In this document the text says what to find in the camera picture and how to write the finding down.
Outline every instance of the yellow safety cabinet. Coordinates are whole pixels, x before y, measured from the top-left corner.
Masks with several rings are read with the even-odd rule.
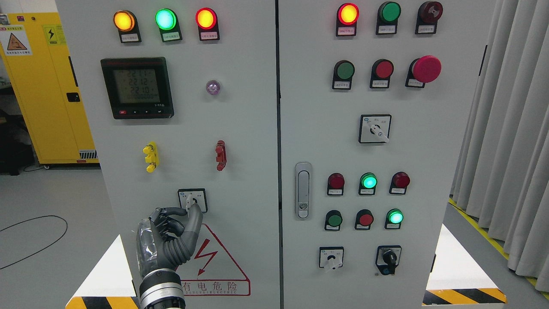
[[[8,14],[2,59],[40,164],[98,163],[58,13]]]

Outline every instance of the red lightning bolt symbol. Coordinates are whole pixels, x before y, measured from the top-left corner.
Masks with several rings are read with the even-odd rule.
[[[214,258],[214,256],[217,254],[217,251],[214,251],[214,252],[210,252],[210,253],[206,253],[206,254],[203,254],[203,255],[200,255],[202,253],[202,250],[204,250],[206,248],[206,246],[210,243],[210,240],[209,239],[205,239],[204,242],[202,243],[202,246],[200,247],[200,249],[198,250],[197,252],[197,255],[194,256],[195,259],[197,258],[201,258],[201,257],[205,257],[205,256],[210,256],[210,259],[206,262],[206,264],[204,265],[204,267],[202,267],[201,269],[198,270],[198,275],[201,275],[205,272],[204,268],[206,268],[206,266],[210,263],[210,261]]]

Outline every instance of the robotic arm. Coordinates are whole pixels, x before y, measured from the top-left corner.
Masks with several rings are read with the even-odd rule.
[[[171,215],[189,215],[187,226]],[[185,308],[181,278],[175,270],[192,258],[202,217],[200,207],[189,195],[185,209],[157,208],[139,223],[137,260],[143,278],[139,286],[141,309]]]

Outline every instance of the orange indicator light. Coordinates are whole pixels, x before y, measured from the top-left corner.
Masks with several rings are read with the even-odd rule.
[[[212,29],[217,23],[217,15],[214,10],[210,8],[202,8],[198,10],[195,19],[197,21],[197,25],[204,30]]]
[[[123,32],[132,31],[136,25],[133,14],[129,11],[120,10],[114,13],[114,25]]]
[[[339,7],[338,18],[344,25],[352,25],[358,20],[358,7],[354,3],[345,3]]]

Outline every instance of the lcd display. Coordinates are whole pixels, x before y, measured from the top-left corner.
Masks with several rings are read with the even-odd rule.
[[[154,69],[113,70],[121,104],[160,103]]]

